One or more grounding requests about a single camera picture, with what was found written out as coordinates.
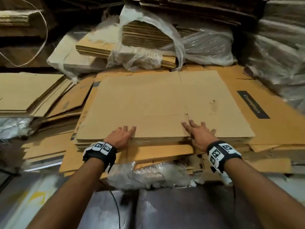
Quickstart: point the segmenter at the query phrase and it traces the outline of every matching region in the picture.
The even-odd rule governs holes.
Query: white string
[[[5,56],[0,52],[0,55],[2,55],[4,58],[7,59],[7,61],[9,61],[12,65],[14,65],[14,66],[16,66],[16,67],[21,67],[21,66],[27,65],[27,64],[29,64],[30,62],[32,62],[32,61],[40,54],[40,52],[41,52],[42,49],[44,48],[45,44],[47,43],[48,34],[49,34],[47,21],[45,20],[43,14],[40,12],[40,10],[37,9],[36,6],[34,6],[32,3],[30,3],[30,2],[28,2],[28,1],[26,1],[26,0],[22,0],[22,1],[25,1],[26,3],[29,3],[32,7],[34,7],[34,8],[40,13],[40,15],[41,15],[41,17],[42,17],[42,19],[43,19],[43,21],[44,21],[44,23],[45,23],[45,27],[46,27],[46,29],[47,29],[47,34],[46,34],[46,37],[45,37],[45,40],[44,40],[42,46],[40,47],[40,49],[38,50],[38,52],[36,53],[36,55],[35,55],[30,61],[26,62],[25,64],[22,64],[22,65],[15,65],[15,64],[12,63],[12,61],[10,61],[7,57],[5,57]]]

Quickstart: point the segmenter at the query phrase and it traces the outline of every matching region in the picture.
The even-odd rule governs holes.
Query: crompton label
[[[258,105],[247,91],[237,91],[258,119],[270,119],[267,113]]]

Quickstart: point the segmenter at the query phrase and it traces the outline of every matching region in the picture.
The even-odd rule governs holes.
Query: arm
[[[135,127],[127,131],[124,126],[113,131],[104,142],[121,149],[127,146],[134,132]],[[44,204],[27,229],[77,228],[103,171],[103,161],[90,158]]]
[[[190,125],[185,122],[182,125],[194,137],[193,145],[203,152],[209,144],[218,141],[214,135],[216,131],[210,132],[203,122],[199,126],[190,120]],[[245,161],[229,159],[224,170],[255,210],[276,222],[280,228],[304,228],[304,206]]]

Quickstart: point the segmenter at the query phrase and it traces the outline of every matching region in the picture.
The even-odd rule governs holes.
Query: hand
[[[218,138],[215,137],[215,129],[210,131],[204,122],[201,122],[201,126],[196,125],[193,120],[190,120],[189,122],[190,125],[185,122],[183,122],[182,125],[185,130],[193,136],[194,139],[192,139],[192,143],[200,151],[206,152],[209,144],[218,141]]]
[[[116,147],[117,150],[124,149],[127,147],[127,142],[135,133],[135,130],[136,127],[132,127],[132,129],[129,131],[127,126],[124,126],[123,129],[122,127],[118,127],[115,131],[112,131],[112,133],[105,138],[104,142],[113,145],[114,147]]]

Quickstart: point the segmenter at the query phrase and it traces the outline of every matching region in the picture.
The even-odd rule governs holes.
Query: black wristband
[[[209,161],[219,173],[223,173],[224,163],[227,160],[231,158],[242,159],[242,156],[239,152],[237,152],[232,146],[230,146],[226,142],[220,140],[212,142],[207,147],[207,153],[209,156]]]
[[[90,147],[85,149],[83,155],[83,161],[88,161],[90,158],[98,158],[104,163],[104,171],[110,165],[108,173],[112,168],[115,160],[116,160],[116,147],[105,143],[105,142],[97,142],[92,144]]]

